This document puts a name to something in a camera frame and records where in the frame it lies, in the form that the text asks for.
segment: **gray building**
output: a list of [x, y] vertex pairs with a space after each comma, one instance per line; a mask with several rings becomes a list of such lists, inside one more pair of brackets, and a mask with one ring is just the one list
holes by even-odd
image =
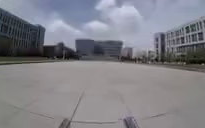
[[155, 56], [157, 61], [164, 61], [165, 58], [165, 34], [164, 33], [155, 33], [154, 34], [154, 47], [155, 47]]
[[103, 49], [103, 53], [105, 56], [120, 57], [122, 46], [123, 46], [122, 41], [107, 40], [107, 41], [97, 41], [97, 43]]
[[28, 53], [33, 50], [42, 53], [45, 28], [27, 21], [0, 8], [0, 38], [11, 43], [10, 54]]
[[165, 33], [166, 51], [174, 56], [205, 48], [205, 17]]
[[133, 48], [125, 47], [121, 50], [121, 57], [132, 59], [133, 58]]
[[76, 51], [82, 55], [95, 55], [101, 53], [104, 56], [119, 57], [122, 45], [122, 41], [78, 39], [76, 40]]
[[76, 40], [76, 51], [81, 55], [93, 55], [95, 41], [91, 39]]

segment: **road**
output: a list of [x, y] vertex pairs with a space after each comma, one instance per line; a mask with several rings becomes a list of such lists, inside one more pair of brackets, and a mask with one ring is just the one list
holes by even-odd
[[0, 128], [205, 128], [205, 73], [117, 62], [0, 66]]

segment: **grass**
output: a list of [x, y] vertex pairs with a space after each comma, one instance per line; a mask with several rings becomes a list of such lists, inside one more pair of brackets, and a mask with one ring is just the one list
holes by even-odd
[[44, 57], [0, 57], [0, 65], [57, 62]]
[[0, 62], [42, 61], [44, 57], [0, 57]]

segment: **green lawn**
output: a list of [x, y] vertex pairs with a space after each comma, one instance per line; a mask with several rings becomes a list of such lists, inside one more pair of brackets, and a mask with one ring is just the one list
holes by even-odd
[[17, 61], [41, 61], [47, 60], [44, 57], [0, 57], [0, 62], [17, 62]]

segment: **sky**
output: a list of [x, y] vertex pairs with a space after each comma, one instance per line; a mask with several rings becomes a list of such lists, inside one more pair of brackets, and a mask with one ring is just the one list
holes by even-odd
[[153, 35], [205, 16], [205, 0], [0, 0], [0, 7], [46, 28], [45, 44], [122, 40], [153, 49]]

